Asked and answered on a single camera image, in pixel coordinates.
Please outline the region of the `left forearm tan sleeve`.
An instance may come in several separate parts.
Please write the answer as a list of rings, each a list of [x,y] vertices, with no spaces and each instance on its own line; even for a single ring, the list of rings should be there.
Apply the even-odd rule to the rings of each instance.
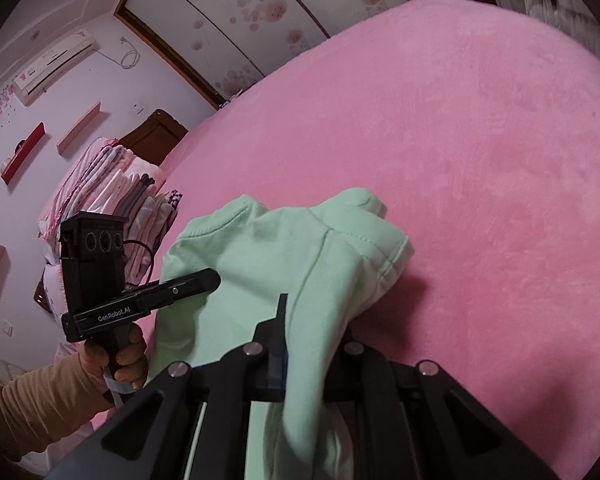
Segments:
[[[16,462],[70,436],[114,404],[75,354],[0,385],[0,452]]]

